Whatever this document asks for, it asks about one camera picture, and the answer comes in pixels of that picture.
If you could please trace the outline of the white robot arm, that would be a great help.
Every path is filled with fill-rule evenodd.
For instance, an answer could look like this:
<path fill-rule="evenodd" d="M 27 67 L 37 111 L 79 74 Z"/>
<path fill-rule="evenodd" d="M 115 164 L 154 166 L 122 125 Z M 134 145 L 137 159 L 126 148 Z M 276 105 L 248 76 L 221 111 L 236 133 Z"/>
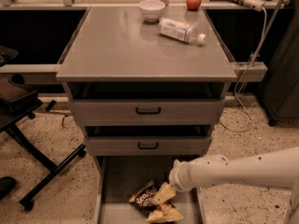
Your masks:
<path fill-rule="evenodd" d="M 299 147 L 230 161 L 223 155 L 175 160 L 168 180 L 153 197 L 154 204 L 165 203 L 178 192 L 222 184 L 290 189 L 284 224 L 299 224 Z"/>

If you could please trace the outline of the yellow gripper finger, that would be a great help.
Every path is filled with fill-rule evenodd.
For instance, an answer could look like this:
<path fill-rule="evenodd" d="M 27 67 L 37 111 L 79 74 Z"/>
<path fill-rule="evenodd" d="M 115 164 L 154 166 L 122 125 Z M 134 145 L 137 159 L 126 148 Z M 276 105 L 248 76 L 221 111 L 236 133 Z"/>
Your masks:
<path fill-rule="evenodd" d="M 151 203 L 154 205 L 159 205 L 161 203 L 165 203 L 176 196 L 175 189 L 168 184 L 167 182 L 164 182 L 159 190 L 156 192 L 156 194 L 151 199 Z"/>

